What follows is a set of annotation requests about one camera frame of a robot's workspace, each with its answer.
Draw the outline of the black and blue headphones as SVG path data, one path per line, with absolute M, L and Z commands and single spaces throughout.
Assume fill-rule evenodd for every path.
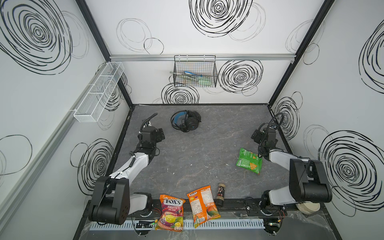
M 170 119 L 171 125 L 175 130 L 183 133 L 194 131 L 202 122 L 201 115 L 196 111 L 178 111 Z

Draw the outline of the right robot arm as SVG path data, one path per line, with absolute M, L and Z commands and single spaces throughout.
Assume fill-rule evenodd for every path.
M 276 147 L 276 130 L 286 115 L 276 114 L 267 126 L 256 130 L 251 139 L 258 146 L 258 157 L 275 163 L 289 171 L 289 183 L 286 187 L 264 191 L 259 202 L 260 211 L 271 216 L 285 205 L 311 203 L 329 203 L 333 194 L 320 160 L 298 157 Z

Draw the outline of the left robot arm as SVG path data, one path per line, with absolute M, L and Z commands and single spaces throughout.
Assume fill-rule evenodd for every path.
M 152 114 L 141 124 L 138 144 L 130 158 L 117 171 L 99 177 L 95 183 L 88 219 L 99 225 L 122 225 L 128 216 L 152 213 L 153 199 L 149 193 L 130 193 L 130 186 L 139 173 L 157 154 L 157 143 L 165 139 L 163 129 L 151 125 Z

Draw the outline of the green snack bag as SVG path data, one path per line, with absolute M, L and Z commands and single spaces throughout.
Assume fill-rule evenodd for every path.
M 260 174 L 262 169 L 263 159 L 251 151 L 244 148 L 239 150 L 239 158 L 236 162 L 237 167 L 244 168 L 253 173 Z

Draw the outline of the blue item in basket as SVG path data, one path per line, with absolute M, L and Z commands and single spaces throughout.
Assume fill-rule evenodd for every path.
M 187 75 L 187 76 L 191 76 L 191 77 L 200 77 L 201 75 L 197 75 L 197 74 L 194 74 L 194 73 L 191 73 L 191 72 L 188 72 L 188 71 L 184 71 L 184 74 Z

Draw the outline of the green item in basket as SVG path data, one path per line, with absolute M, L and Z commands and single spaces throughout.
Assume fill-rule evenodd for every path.
M 207 77 L 191 77 L 186 75 L 177 75 L 176 82 L 198 88 L 211 88 L 216 86 L 215 80 L 212 80 L 211 78 Z

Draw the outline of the small dark spice bottle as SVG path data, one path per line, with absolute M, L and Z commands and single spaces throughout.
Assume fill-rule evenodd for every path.
M 225 191 L 226 191 L 226 185 L 223 183 L 219 183 L 217 197 L 216 197 L 217 207 L 223 207 L 224 201 L 225 201 Z

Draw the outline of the Fox's fruits candy bag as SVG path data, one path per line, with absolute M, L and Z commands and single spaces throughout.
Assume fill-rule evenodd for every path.
M 184 199 L 160 195 L 162 214 L 155 221 L 155 230 L 182 232 L 184 229 Z

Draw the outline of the orange snack bag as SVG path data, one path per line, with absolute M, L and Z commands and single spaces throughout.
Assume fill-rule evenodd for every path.
M 193 213 L 194 228 L 207 221 L 221 218 L 215 204 L 211 186 L 202 187 L 187 194 Z

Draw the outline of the aluminium wall rail back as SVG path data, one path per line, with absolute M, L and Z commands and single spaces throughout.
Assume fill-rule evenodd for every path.
M 111 55 L 116 62 L 160 62 L 160 61 L 294 61 L 295 54 L 161 54 L 161 55 Z

